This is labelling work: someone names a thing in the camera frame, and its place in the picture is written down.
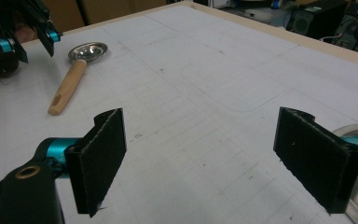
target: cardboard box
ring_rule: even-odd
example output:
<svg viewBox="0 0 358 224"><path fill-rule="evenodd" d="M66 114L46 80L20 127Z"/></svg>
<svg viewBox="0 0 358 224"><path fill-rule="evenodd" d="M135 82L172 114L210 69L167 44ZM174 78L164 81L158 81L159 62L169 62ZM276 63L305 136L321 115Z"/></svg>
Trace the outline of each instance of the cardboard box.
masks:
<svg viewBox="0 0 358 224"><path fill-rule="evenodd" d="M166 0L80 0L86 24L108 21L153 7L166 5Z"/></svg>
<svg viewBox="0 0 358 224"><path fill-rule="evenodd" d="M76 0L44 0L54 27L58 32L74 30L85 25Z"/></svg>

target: robotic arm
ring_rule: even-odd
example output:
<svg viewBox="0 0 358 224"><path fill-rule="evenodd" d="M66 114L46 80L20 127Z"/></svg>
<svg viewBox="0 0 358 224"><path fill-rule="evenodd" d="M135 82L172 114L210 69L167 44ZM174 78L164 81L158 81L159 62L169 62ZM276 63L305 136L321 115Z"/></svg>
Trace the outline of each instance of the robotic arm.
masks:
<svg viewBox="0 0 358 224"><path fill-rule="evenodd" d="M0 51L14 51L17 58L28 63L27 53L14 36L13 13L20 12L50 56L54 54L54 42L61 40L49 16L48 8L41 0L0 0Z"/></svg>
<svg viewBox="0 0 358 224"><path fill-rule="evenodd" d="M0 181L0 223L64 223L55 179L70 177L77 212L93 217L124 159L122 109L94 118L83 138L48 138Z"/></svg>
<svg viewBox="0 0 358 224"><path fill-rule="evenodd" d="M337 136L314 119L281 107L274 151L327 213L358 223L358 135Z"/></svg>

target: metal spoon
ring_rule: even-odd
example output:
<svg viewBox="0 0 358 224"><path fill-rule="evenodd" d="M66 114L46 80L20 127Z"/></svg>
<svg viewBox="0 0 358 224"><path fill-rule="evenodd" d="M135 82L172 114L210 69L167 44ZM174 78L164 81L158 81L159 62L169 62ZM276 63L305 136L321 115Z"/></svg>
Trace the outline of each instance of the metal spoon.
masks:
<svg viewBox="0 0 358 224"><path fill-rule="evenodd" d="M87 63L96 60L107 51L107 46L103 43L92 42L75 47L68 53L70 60L74 61L60 87L55 93L48 113L50 115L60 115L86 70Z"/></svg>

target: wooden handle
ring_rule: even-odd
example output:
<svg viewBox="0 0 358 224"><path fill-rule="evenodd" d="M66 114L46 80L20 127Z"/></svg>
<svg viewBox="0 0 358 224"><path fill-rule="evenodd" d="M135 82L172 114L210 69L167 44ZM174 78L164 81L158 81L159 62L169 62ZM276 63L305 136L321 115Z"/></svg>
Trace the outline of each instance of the wooden handle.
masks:
<svg viewBox="0 0 358 224"><path fill-rule="evenodd" d="M71 69L69 69L65 78L62 80L60 87L57 89L57 92L51 101L50 107L48 108L48 113L50 115L61 114L66 104L68 104L71 99L72 94L75 92L77 84L83 76L86 67L87 63L83 60L77 60L72 64Z"/></svg>

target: black rubber pad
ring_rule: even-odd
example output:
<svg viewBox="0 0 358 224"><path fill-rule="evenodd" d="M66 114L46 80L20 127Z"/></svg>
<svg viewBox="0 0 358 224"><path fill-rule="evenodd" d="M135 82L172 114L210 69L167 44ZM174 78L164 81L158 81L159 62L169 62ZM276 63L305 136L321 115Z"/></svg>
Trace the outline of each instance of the black rubber pad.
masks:
<svg viewBox="0 0 358 224"><path fill-rule="evenodd" d="M105 112L75 145L65 150L77 212L93 217L127 151L122 109Z"/></svg>
<svg viewBox="0 0 358 224"><path fill-rule="evenodd" d="M358 146L314 122L314 116L281 107L274 150L329 214L344 213L358 176Z"/></svg>

